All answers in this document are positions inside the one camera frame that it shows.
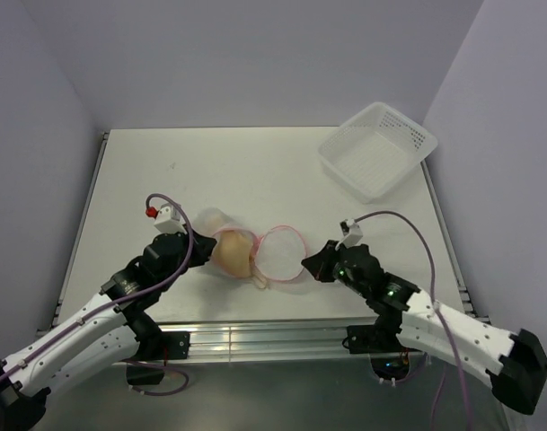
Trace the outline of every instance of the red cap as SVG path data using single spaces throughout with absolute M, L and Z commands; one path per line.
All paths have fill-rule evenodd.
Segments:
M 159 214 L 159 211 L 157 211 L 154 207 L 149 207 L 146 210 L 146 216 L 149 218 L 157 218 L 157 215 Z

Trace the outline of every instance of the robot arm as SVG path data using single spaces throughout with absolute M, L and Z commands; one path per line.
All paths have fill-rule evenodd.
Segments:
M 0 431 L 31 429 L 57 392 L 120 360 L 163 348 L 161 330 L 145 309 L 180 274 L 205 264 L 216 245 L 190 228 L 185 232 L 180 210 L 171 203 L 172 209 L 154 210 L 154 225 L 162 234 L 141 256 L 114 274 L 74 316 L 0 359 Z
M 366 244 L 356 245 L 362 233 L 355 221 L 341 223 L 341 230 L 341 241 L 328 241 L 319 253 L 302 261 L 315 279 L 322 283 L 339 281 L 362 296 L 379 316 L 375 329 L 392 345 L 400 343 L 450 364 L 455 363 L 455 345 L 464 371 L 490 387 L 511 409 L 534 413 L 547 379 L 547 357 L 534 334 L 494 328 L 433 302 L 424 290 L 385 272 Z

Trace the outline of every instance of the white table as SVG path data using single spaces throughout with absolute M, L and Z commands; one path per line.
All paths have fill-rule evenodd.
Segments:
M 65 283 L 59 321 L 78 310 L 110 276 L 153 240 L 144 199 L 161 192 L 191 218 L 218 207 L 257 233 L 290 224 L 310 252 L 339 239 L 339 222 L 376 209 L 406 215 L 427 239 L 437 265 L 437 295 L 462 310 L 423 171 L 373 205 L 359 204 L 321 171 L 316 147 L 333 128 L 193 128 L 113 130 L 103 153 L 83 229 Z M 401 220 L 382 215 L 363 222 L 365 242 L 385 270 L 428 289 L 426 254 Z M 193 269 L 163 294 L 148 313 L 161 323 L 302 321 L 375 315 L 337 284 L 302 275 L 291 284 L 260 291 Z

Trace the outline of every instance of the gray wall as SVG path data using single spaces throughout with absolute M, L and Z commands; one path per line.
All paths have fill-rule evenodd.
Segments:
M 49 324 L 98 149 L 18 0 L 0 0 L 0 356 Z
M 425 125 L 475 303 L 547 351 L 547 0 L 485 0 Z M 547 386 L 529 423 L 547 430 Z
M 23 0 L 104 128 L 424 119 L 481 0 Z

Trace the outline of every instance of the white plastic basket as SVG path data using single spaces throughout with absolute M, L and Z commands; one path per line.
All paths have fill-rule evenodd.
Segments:
M 437 147 L 423 127 L 385 103 L 368 106 L 319 147 L 324 171 L 361 203 L 382 196 Z

